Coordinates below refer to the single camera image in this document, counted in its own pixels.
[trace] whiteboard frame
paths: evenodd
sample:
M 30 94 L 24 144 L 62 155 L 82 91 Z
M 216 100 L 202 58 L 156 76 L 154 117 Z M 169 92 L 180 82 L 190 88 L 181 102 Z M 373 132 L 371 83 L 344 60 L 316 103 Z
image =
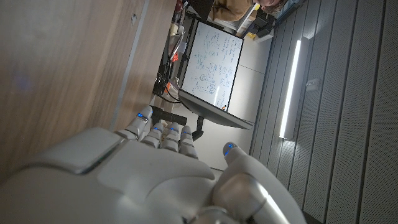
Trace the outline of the whiteboard frame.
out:
M 202 23 L 202 24 L 204 24 L 204 25 L 208 25 L 208 26 L 210 26 L 210 27 L 212 27 L 212 28 L 218 29 L 218 30 L 220 30 L 220 31 L 222 31 L 222 32 L 224 32 L 224 33 L 226 33 L 226 34 L 229 34 L 229 35 L 231 35 L 231 36 L 233 36 L 233 37 L 235 37 L 235 38 L 237 38 L 237 39 L 241 39 L 241 40 L 242 40 L 242 46 L 241 46 L 241 50 L 240 50 L 240 52 L 239 52 L 238 63 L 236 64 L 234 80 L 232 81 L 231 93 L 229 94 L 228 105 L 227 105 L 227 107 L 226 107 L 226 112 L 228 112 L 228 110 L 229 110 L 229 104 L 231 103 L 232 92 L 233 92 L 233 90 L 234 90 L 234 84 L 235 84 L 236 73 L 238 72 L 239 61 L 240 61 L 241 55 L 242 55 L 242 49 L 243 49 L 243 44 L 244 44 L 244 38 L 237 37 L 237 36 L 235 36 L 235 35 L 233 35 L 233 34 L 230 34 L 229 32 L 226 32 L 225 30 L 221 30 L 221 29 L 219 29 L 219 28 L 217 28 L 217 27 L 215 27 L 215 26 L 209 25 L 209 24 L 211 24 L 210 22 L 202 22 L 201 20 L 199 20 L 199 19 L 197 19 L 196 17 L 194 17 L 194 18 L 193 18 L 193 21 L 195 21 L 195 20 L 197 21 L 197 25 L 196 25 L 196 28 L 195 28 L 195 35 L 193 36 L 192 47 L 193 47 L 193 45 L 195 44 L 195 37 L 197 36 L 197 31 L 198 31 L 199 23 Z M 186 67 L 185 67 L 184 76 L 182 77 L 181 87 L 183 87 L 183 85 L 184 85 L 185 75 L 187 74 L 187 68 L 188 68 L 188 64 L 189 64 L 190 58 L 191 58 L 191 52 L 192 52 L 192 49 L 190 49 L 189 56 L 187 57 L 188 60 L 187 60 L 187 64 L 186 64 Z

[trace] person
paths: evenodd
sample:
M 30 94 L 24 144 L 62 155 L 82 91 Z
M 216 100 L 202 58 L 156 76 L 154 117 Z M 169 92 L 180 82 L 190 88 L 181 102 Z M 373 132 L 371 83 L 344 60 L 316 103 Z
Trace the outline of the person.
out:
M 283 8 L 288 0 L 215 0 L 210 11 L 210 19 L 222 21 L 238 21 L 249 8 L 258 3 L 266 13 L 275 13 Z

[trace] computer monitor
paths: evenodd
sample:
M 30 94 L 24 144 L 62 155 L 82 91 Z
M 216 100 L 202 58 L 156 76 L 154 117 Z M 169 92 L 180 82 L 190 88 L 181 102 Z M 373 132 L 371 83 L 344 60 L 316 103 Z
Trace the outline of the computer monitor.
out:
M 253 127 L 252 124 L 237 118 L 182 89 L 178 91 L 178 98 L 190 111 L 216 124 L 247 130 L 250 130 Z
M 206 21 L 211 8 L 213 7 L 214 0 L 188 0 L 188 3 L 198 13 L 198 15 Z

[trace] wooden wall panel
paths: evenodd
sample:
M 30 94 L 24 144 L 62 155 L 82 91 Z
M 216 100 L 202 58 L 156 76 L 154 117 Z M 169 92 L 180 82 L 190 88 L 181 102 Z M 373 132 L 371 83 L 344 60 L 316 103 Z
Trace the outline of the wooden wall panel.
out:
M 124 129 L 149 103 L 176 0 L 151 0 L 114 129 Z
M 137 111 L 149 103 L 175 0 L 0 2 L 0 181 L 28 155 L 109 129 L 145 1 L 134 91 L 122 105 Z

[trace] perforated panel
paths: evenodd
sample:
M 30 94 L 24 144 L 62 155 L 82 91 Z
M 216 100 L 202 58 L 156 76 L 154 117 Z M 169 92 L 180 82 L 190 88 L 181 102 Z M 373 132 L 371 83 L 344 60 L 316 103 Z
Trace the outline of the perforated panel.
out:
M 339 1 L 330 39 L 317 131 L 312 151 L 304 208 L 321 222 L 325 219 L 356 1 Z
M 323 76 L 325 74 L 325 66 L 326 61 L 328 58 L 329 53 L 329 45 L 330 45 L 330 38 L 331 38 L 331 27 L 333 25 L 333 17 L 335 13 L 335 4 L 336 1 L 322 1 L 319 18 L 318 18 L 318 27 L 317 27 L 317 34 L 315 35 L 315 43 L 313 47 L 313 55 L 312 61 L 310 66 L 310 73 L 308 74 L 308 79 L 319 78 L 321 80 L 320 83 L 323 83 Z M 302 126 L 304 125 L 304 129 L 307 130 L 305 133 L 306 137 L 304 140 L 309 140 L 309 142 L 305 142 L 305 145 L 313 144 L 313 136 L 315 134 L 315 129 L 317 125 L 317 115 L 318 115 L 318 107 L 319 101 L 321 97 L 321 91 L 313 91 L 307 92 L 304 101 L 304 110 L 303 114 L 305 114 L 308 118 L 311 119 L 311 122 L 308 123 L 301 123 Z M 312 172 L 316 172 L 312 166 L 310 166 L 310 174 Z M 308 202 L 307 200 L 311 200 L 311 190 L 317 190 L 312 187 L 313 182 L 308 178 L 308 187 L 305 197 L 304 203 L 304 210 L 312 215 L 317 220 L 323 221 L 323 211 L 317 204 Z
M 398 2 L 388 0 L 360 223 L 398 223 Z
M 344 5 L 355 7 L 354 2 Z M 383 5 L 375 6 L 374 1 L 358 3 L 327 223 L 356 223 L 382 9 Z
M 303 36 L 310 39 L 310 51 L 308 52 L 308 56 L 310 58 L 313 57 L 313 36 L 315 35 L 315 29 L 317 27 L 319 8 L 320 0 L 308 1 L 308 9 L 305 19 Z M 305 99 L 303 103 L 303 112 L 298 131 L 298 141 L 296 143 L 296 151 L 294 155 L 292 175 L 290 177 L 289 185 L 289 192 L 292 194 L 293 198 L 296 199 L 296 202 L 301 207 L 303 207 L 304 203 L 305 184 L 307 183 L 307 174 L 312 148 L 312 136 L 306 135 L 306 133 L 310 133 L 311 126 L 309 124 L 313 122 L 313 116 L 308 113 L 309 111 L 313 110 L 311 106 L 308 107 L 309 105 L 312 105 L 312 102 L 309 101 L 311 98 L 307 98 L 308 93 L 310 92 L 307 92 L 305 94 Z
M 289 75 L 285 75 L 285 71 L 287 68 L 287 64 L 289 63 L 287 59 L 290 52 L 290 44 L 292 40 L 295 15 L 296 12 L 290 15 L 290 17 L 288 17 L 286 21 L 285 34 L 282 43 L 282 49 L 280 51 L 278 69 L 275 77 L 274 91 L 272 92 L 272 98 L 269 107 L 268 120 L 266 124 L 266 134 L 263 140 L 263 148 L 269 148 L 267 168 L 274 175 L 276 175 L 277 173 L 280 148 L 282 147 L 282 144 L 279 137 L 277 137 L 277 139 L 273 138 L 274 133 L 279 133 L 278 130 L 280 128 L 280 122 L 279 125 L 276 125 L 276 120 L 277 114 L 279 112 L 279 105 L 281 102 L 281 94 L 282 92 L 287 91 L 287 85 L 284 85 L 284 83 L 286 84 L 289 82 Z
M 279 63 L 279 56 L 280 56 L 280 50 L 282 48 L 282 41 L 283 41 L 283 36 L 285 32 L 285 26 L 286 22 L 281 23 L 281 25 L 278 27 L 278 36 L 274 37 L 275 38 L 275 52 L 274 56 L 272 59 L 271 63 L 271 68 L 269 71 L 269 79 L 267 81 L 267 87 L 266 87 L 266 94 L 264 95 L 264 103 L 263 103 L 263 108 L 262 108 L 262 121 L 261 123 L 264 124 L 264 130 L 262 133 L 262 138 L 260 142 L 260 162 L 264 165 L 267 164 L 268 161 L 268 155 L 269 155 L 269 148 L 265 148 L 263 146 L 264 142 L 264 136 L 266 135 L 266 124 L 267 124 L 267 119 L 268 119 L 268 114 L 269 114 L 269 105 L 271 103 L 271 96 L 272 96 L 272 91 L 274 89 L 274 83 L 275 83 L 275 75 L 276 75 L 276 70 L 278 67 Z
M 294 50 L 295 50 L 295 42 L 296 40 L 299 40 L 302 36 L 303 32 L 303 27 L 304 27 L 304 22 L 305 22 L 305 15 L 307 13 L 307 7 L 308 7 L 308 1 L 304 3 L 304 5 L 297 10 L 295 22 L 294 22 L 294 30 L 293 30 L 293 35 L 292 35 L 292 44 L 290 45 L 290 53 L 289 53 L 289 59 L 287 61 L 287 66 L 286 66 L 286 77 L 290 78 L 290 71 L 292 69 L 292 64 L 293 64 L 293 57 L 294 57 Z M 301 91 L 301 100 L 303 100 L 303 94 L 305 92 L 305 89 L 302 89 Z M 276 126 L 280 126 L 280 120 L 281 117 L 283 116 L 283 109 L 284 109 L 284 103 L 286 100 L 286 92 L 283 92 L 280 102 L 279 102 L 279 112 L 278 112 L 278 119 L 276 122 Z M 297 130 L 298 130 L 298 123 L 301 115 L 301 109 L 299 105 L 299 109 L 297 111 L 299 114 L 297 116 L 297 121 L 295 125 L 295 132 L 294 136 L 297 135 Z M 278 131 L 275 129 L 274 131 L 274 139 L 278 138 L 279 139 L 279 128 Z M 289 144 L 287 140 L 283 141 L 283 145 L 280 150 L 280 159 L 279 159 L 279 167 L 278 167 L 278 172 L 277 172 L 277 178 L 279 181 L 287 188 L 289 184 L 289 179 L 290 179 L 290 171 L 292 168 L 292 163 L 293 163 L 293 153 L 294 153 L 294 146 L 295 143 L 291 142 L 292 144 Z
M 274 30 L 274 35 L 277 36 L 278 35 L 278 28 L 275 28 Z M 264 117 L 262 116 L 262 109 L 264 107 L 264 98 L 266 97 L 266 88 L 267 88 L 267 83 L 268 83 L 268 78 L 269 78 L 269 72 L 271 69 L 271 64 L 272 64 L 272 60 L 274 59 L 274 51 L 275 50 L 275 39 L 272 41 L 272 45 L 271 45 L 271 54 L 269 55 L 269 61 L 268 61 L 268 65 L 267 65 L 267 71 L 266 71 L 266 75 L 265 75 L 265 79 L 264 79 L 264 86 L 261 92 L 261 99 L 260 99 L 260 103 L 259 103 L 259 111 L 257 114 L 257 118 L 256 118 L 256 126 L 254 129 L 254 134 L 253 134 L 253 139 L 252 139 L 252 157 L 256 158 L 257 160 L 260 159 L 260 152 L 261 152 L 261 144 L 262 144 L 262 139 L 264 137 L 264 130 L 266 128 L 266 122 L 262 122 Z

